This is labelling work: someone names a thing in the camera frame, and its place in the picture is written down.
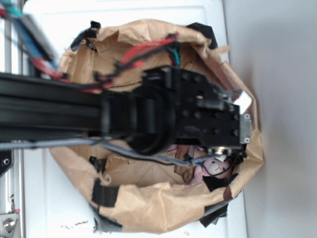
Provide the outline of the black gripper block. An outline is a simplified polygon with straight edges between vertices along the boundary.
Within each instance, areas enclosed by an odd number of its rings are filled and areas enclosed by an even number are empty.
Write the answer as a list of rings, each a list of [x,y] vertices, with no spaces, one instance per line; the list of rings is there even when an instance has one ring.
[[[130,92],[104,91],[101,129],[143,155],[172,144],[242,149],[239,107],[203,74],[173,66],[146,70]]]

